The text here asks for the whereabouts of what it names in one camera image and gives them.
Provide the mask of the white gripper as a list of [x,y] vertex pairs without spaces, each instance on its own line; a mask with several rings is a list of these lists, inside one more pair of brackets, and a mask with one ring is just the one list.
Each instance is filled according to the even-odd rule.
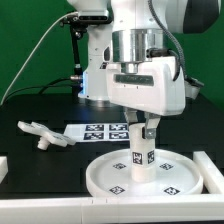
[[144,114],[144,139],[156,138],[161,116],[178,115],[185,108],[183,73],[174,80],[174,56],[157,57],[140,63],[137,74],[123,73],[118,63],[109,64],[106,72],[109,100],[111,103],[129,107],[124,109],[128,124],[138,122],[135,109],[150,112]]

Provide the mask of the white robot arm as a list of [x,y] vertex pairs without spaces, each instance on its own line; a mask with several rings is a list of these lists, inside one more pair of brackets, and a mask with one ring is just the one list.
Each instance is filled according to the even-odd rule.
[[186,74],[176,33],[202,33],[218,19],[221,0],[67,0],[72,21],[89,35],[88,66],[80,96],[109,101],[135,113],[146,113],[140,129],[145,139],[156,136],[162,116],[178,115],[186,98],[202,84]]

